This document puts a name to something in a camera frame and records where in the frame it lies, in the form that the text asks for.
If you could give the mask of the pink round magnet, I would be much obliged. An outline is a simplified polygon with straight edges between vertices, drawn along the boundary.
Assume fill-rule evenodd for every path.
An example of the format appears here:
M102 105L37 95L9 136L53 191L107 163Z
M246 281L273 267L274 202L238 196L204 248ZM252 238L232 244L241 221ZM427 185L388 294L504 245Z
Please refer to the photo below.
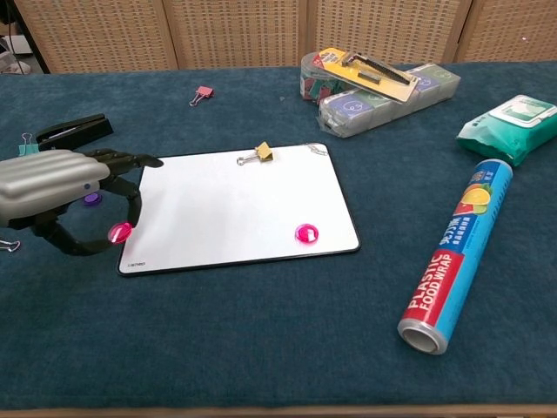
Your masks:
M298 242L310 245L319 239L319 229L312 224L302 224L296 228L294 236Z
M112 245L124 243L132 234L133 226L129 222L115 224L108 232L108 240Z

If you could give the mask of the woven wooden folding screen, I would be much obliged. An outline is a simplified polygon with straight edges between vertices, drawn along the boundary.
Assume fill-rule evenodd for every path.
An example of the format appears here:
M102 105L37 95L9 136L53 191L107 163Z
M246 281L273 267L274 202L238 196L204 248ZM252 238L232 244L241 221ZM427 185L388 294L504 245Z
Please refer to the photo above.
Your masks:
M51 73L557 59L557 0L0 0Z

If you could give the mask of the pink binder clip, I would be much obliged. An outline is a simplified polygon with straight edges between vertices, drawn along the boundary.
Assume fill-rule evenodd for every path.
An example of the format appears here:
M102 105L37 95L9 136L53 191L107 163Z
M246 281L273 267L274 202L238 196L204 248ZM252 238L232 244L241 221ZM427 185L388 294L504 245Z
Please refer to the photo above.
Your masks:
M195 96L189 102L189 106L195 107L198 103L206 98L212 98L214 95L214 90L211 87L200 85L195 92Z

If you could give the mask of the blue felt table cover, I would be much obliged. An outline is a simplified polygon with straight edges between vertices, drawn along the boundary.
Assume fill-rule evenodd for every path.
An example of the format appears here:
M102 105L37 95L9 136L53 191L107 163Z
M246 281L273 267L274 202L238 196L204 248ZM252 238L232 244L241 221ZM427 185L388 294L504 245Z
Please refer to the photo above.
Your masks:
M353 254L126 279L117 249L69 257L29 231L0 253L0 410L557 404L557 139L514 173L445 354L397 323L477 155L456 135L557 62L454 64L455 96L349 139L321 131L295 68L0 75L0 159L24 132L94 113L100 148L153 155L327 145ZM212 98L189 106L196 89Z

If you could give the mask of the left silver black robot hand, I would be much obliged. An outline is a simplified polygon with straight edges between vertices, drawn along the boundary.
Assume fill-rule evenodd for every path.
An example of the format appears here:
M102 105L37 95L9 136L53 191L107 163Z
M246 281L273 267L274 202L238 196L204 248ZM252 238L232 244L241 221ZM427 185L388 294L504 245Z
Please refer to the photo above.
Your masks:
M133 169L160 168L149 154L112 149L88 152L50 150L0 161L0 228L31 229L62 253L91 256L112 246L107 237L80 241L58 221L86 195L106 191L126 198L127 219L137 226L142 210L139 186L122 176Z

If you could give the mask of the black stapler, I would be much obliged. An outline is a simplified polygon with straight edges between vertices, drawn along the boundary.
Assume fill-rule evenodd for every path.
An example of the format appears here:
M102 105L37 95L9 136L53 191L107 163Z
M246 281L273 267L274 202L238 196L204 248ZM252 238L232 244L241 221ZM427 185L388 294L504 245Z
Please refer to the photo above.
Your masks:
M75 151L113 132L110 120L100 113L45 128L37 133L36 142L40 151Z

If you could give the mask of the green wet wipes pack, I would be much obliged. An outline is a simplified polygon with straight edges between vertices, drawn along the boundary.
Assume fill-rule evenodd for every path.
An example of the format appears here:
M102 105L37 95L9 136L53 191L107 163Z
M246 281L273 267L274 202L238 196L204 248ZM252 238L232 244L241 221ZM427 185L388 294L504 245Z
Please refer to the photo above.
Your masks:
M557 105L517 95L464 124L456 137L463 148L514 167L557 138Z

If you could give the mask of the clear box of binder clips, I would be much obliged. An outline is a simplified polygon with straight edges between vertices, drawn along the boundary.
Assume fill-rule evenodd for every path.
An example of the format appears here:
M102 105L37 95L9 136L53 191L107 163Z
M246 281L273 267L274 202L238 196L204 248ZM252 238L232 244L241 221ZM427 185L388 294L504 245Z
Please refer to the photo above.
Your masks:
M304 100L320 105L332 96L359 90L324 69L324 62L334 58L337 58L336 54L324 51L303 56L300 64L299 89Z

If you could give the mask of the blue plastic food wrap roll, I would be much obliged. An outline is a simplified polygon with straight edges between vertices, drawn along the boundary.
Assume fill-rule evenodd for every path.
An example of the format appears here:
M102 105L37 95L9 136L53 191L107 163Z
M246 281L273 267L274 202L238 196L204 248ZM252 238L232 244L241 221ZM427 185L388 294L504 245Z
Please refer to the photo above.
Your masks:
M479 162L399 321L400 337L422 353L445 353L513 178L496 158Z

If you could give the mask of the razor in yellow blister pack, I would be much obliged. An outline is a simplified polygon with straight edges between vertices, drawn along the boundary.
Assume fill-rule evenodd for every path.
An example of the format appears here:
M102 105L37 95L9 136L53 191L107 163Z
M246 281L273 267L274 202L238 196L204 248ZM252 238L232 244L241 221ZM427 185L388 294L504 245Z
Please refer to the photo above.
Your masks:
M409 100L419 79L364 54L326 48L312 63L328 75L400 103Z

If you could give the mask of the wrapped row of tissue packs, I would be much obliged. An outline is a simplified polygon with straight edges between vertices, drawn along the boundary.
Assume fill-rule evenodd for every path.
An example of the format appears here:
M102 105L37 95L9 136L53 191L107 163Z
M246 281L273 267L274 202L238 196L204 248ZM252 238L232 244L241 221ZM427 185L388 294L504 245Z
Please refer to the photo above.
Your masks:
M405 103L360 89L343 91L321 101L319 127L349 138L448 100L460 84L460 76L437 64L423 64L408 72L419 82Z

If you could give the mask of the green binder clip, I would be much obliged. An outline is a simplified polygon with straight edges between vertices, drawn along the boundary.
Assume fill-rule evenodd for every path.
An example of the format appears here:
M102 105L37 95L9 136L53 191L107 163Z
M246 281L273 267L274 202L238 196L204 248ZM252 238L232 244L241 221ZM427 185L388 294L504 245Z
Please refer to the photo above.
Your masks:
M33 135L30 132L24 132L21 135L23 143L18 146L18 156L27 156L35 153L39 153L39 146Z

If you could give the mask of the white magnetic board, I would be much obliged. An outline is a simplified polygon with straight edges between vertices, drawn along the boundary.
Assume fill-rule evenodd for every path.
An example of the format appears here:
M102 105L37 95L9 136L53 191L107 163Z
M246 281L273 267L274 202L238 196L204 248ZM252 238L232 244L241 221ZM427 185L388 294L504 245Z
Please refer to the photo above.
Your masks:
M327 146L272 152L269 162L238 165L238 157L252 154L239 150L165 157L162 167L144 169L140 218L118 272L130 277L359 250ZM319 229L315 243L295 239L302 224Z

